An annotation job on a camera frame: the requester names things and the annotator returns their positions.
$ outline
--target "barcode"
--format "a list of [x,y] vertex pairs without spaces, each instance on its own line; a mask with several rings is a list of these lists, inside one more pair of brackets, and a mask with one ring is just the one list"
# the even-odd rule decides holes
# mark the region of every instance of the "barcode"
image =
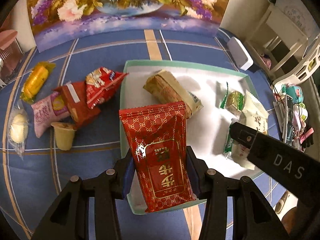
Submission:
[[197,98],[196,95],[192,94],[191,92],[189,92],[189,94],[192,96],[192,99],[195,103],[197,103],[199,101],[199,98]]

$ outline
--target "red triangular snack bag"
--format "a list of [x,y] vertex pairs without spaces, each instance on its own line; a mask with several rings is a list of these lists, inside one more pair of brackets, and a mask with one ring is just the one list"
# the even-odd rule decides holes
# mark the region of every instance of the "red triangular snack bag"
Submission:
[[127,74],[105,67],[98,68],[88,74],[85,78],[88,107],[93,109],[95,105],[108,101],[116,93]]

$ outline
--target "white wall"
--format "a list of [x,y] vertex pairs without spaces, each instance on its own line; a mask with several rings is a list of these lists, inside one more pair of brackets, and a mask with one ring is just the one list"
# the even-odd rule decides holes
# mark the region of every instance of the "white wall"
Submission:
[[24,52],[36,46],[28,17],[27,0],[19,0],[12,11],[12,28],[18,31],[18,42]]
[[[230,0],[221,27],[241,39],[247,35],[268,8],[267,0]],[[24,51],[33,48],[34,41],[28,19],[27,0],[19,0],[13,9],[13,29],[18,31],[18,41]]]

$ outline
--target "white snack package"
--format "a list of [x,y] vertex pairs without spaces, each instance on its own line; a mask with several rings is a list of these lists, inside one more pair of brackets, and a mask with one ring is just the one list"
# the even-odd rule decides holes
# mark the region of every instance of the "white snack package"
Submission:
[[[265,110],[262,103],[260,103],[260,101],[249,91],[246,91],[244,108],[240,116],[240,123],[264,134],[268,134],[268,116],[269,113]],[[232,146],[231,157],[241,167],[254,170],[255,165],[247,159],[249,151],[250,150],[243,145],[234,143]]]
[[28,135],[28,115],[19,100],[9,115],[7,138],[16,153],[23,158],[25,141]]

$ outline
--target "painting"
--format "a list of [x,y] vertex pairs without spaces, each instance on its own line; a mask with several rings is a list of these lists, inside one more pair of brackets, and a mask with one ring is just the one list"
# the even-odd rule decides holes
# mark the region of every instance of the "painting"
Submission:
[[27,0],[38,50],[104,32],[164,29],[215,36],[229,0]]

